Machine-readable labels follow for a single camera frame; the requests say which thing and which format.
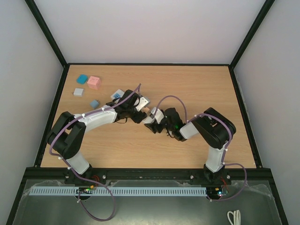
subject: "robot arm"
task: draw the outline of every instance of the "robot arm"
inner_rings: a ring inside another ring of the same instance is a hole
[[[53,148],[62,155],[77,173],[84,174],[91,167],[80,152],[84,134],[101,125],[131,118],[135,123],[143,121],[145,126],[153,133],[161,133],[163,129],[166,129],[168,134],[171,133],[176,140],[182,142],[200,133],[209,144],[209,156],[204,168],[207,168],[209,173],[217,173],[221,170],[223,167],[225,145],[229,139],[228,131],[222,124],[208,116],[197,117],[188,124],[185,124],[180,119],[175,108],[169,108],[165,111],[153,108],[150,116],[147,116],[141,109],[146,107],[150,101],[146,97],[139,96],[137,93],[134,93],[121,105],[111,108],[111,106],[116,105],[117,101],[124,100],[131,93],[131,90],[127,90],[126,92],[121,90],[116,91],[112,95],[114,100],[106,103],[102,107],[102,112],[97,110],[97,112],[92,113],[93,111],[91,111],[86,113],[88,116],[85,116],[85,114],[72,115],[69,112],[64,112],[48,134],[47,142],[51,144],[58,133],[70,121],[82,116],[81,119],[68,128],[71,130],[69,133],[62,133]],[[209,108],[204,113],[222,120],[229,127],[232,136],[236,132],[235,126],[213,108]]]
[[[85,133],[104,124],[114,123],[121,119],[131,118],[135,123],[140,123],[147,117],[147,114],[142,112],[141,109],[148,105],[150,101],[146,97],[139,96],[136,93],[121,105],[106,110],[116,105],[116,101],[124,100],[131,93],[131,90],[127,90],[122,95],[118,95],[118,98],[102,107],[102,112],[92,113],[93,111],[91,111],[86,113],[87,116],[85,114],[72,115],[69,112],[62,113],[48,134],[47,142],[51,144],[58,133],[70,121],[82,116],[83,118],[68,128],[71,130],[69,133],[62,133],[53,148],[60,153],[78,174],[85,173],[91,167],[80,152],[80,146]]]
[[[153,133],[161,133],[165,128],[167,132],[171,131],[174,138],[178,141],[185,141],[200,133],[209,145],[209,155],[204,168],[211,173],[216,173],[222,169],[229,133],[224,125],[212,117],[221,120],[228,127],[231,136],[236,133],[236,128],[232,122],[213,108],[209,108],[203,113],[212,117],[196,117],[187,124],[182,122],[175,108],[169,108],[165,112],[157,110],[158,113],[154,115],[155,110],[156,108],[152,109],[151,115],[143,121],[146,127]]]

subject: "black metal frame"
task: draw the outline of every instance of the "black metal frame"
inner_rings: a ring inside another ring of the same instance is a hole
[[[266,0],[259,14],[257,15],[253,25],[251,26],[249,32],[247,33],[244,41],[242,42],[239,50],[237,51],[235,57],[233,58],[230,65],[228,64],[155,64],[155,63],[67,63],[64,59],[54,37],[52,36],[46,22],[44,21],[38,7],[36,6],[34,0],[25,0],[28,7],[30,8],[32,14],[34,15],[37,23],[39,24],[41,30],[45,34],[49,44],[53,48],[56,56],[58,57],[60,63],[64,67],[60,83],[54,98],[53,105],[51,107],[50,115],[45,127],[45,131],[42,137],[41,144],[38,149],[37,157],[34,163],[34,167],[28,167],[24,173],[23,179],[21,181],[19,190],[17,192],[13,207],[11,209],[9,218],[7,220],[7,225],[13,223],[19,201],[22,197],[25,184],[27,180],[66,180],[70,177],[70,171],[66,168],[40,168],[45,147],[46,140],[45,137],[47,133],[51,130],[56,110],[60,101],[60,96],[64,87],[64,83],[68,74],[70,65],[138,65],[138,66],[226,66],[229,69],[234,90],[237,96],[237,100],[240,106],[241,115],[245,124],[246,132],[248,135],[249,143],[252,149],[253,157],[255,160],[256,169],[247,169],[247,179],[248,180],[267,180],[270,184],[270,188],[273,196],[275,197],[275,203],[281,218],[282,224],[287,225],[287,218],[283,206],[280,201],[280,197],[271,173],[270,169],[263,168],[259,152],[256,147],[254,136],[251,130],[249,123],[248,115],[244,106],[244,102],[241,96],[241,92],[234,74],[234,68],[237,65],[238,61],[242,57],[245,49],[250,43],[251,39],[255,35],[257,29],[265,18],[267,12],[271,8],[275,0]],[[201,176],[203,174],[202,169],[109,169],[109,168],[93,168],[93,173],[103,174],[106,176],[105,180],[180,180],[187,181],[191,184],[203,184],[205,183]],[[226,169],[226,173],[231,176],[232,180],[243,180],[244,171],[242,169]]]

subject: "small block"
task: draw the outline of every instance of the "small block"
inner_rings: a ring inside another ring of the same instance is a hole
[[[101,81],[100,81],[99,77],[90,76],[90,78],[88,80],[88,86],[89,86],[89,88],[98,90],[98,88],[100,87],[100,85],[101,85]]]
[[[77,78],[77,83],[79,84],[84,84],[86,81],[88,80],[88,76],[81,74],[78,78]]]
[[[75,91],[74,91],[73,95],[77,96],[77,97],[82,97],[83,96],[83,92],[84,92],[83,88],[75,88]]]
[[[93,100],[90,103],[90,106],[92,106],[93,109],[97,109],[97,107],[100,105],[100,103],[97,100]]]

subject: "white wall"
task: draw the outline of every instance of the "white wall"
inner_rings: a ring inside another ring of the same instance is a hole
[[[235,72],[263,166],[291,225],[300,221],[300,1],[275,1]]]
[[[36,0],[67,62],[230,63],[264,0]]]
[[[0,224],[33,166],[62,66],[25,1],[0,3]]]

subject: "wooden tabletop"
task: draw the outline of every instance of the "wooden tabletop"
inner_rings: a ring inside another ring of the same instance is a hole
[[[76,82],[80,74],[101,79],[99,90]],[[141,94],[151,101],[149,108],[166,95],[176,95],[187,107],[187,117],[213,107],[236,126],[237,133],[228,148],[226,163],[255,168],[247,133],[240,113],[228,67],[211,66],[112,66],[71,65],[60,98],[55,120],[62,112],[72,114],[92,110],[94,99],[104,105],[117,90],[134,90],[141,83]],[[83,97],[73,96],[84,88]],[[175,107],[184,120],[184,110],[176,99],[168,98],[160,108]],[[65,167],[46,147],[42,167]],[[208,144],[201,135],[178,142],[166,133],[153,134],[144,124],[131,119],[126,124],[107,124],[85,134],[81,152],[93,167],[102,168],[203,168]]]

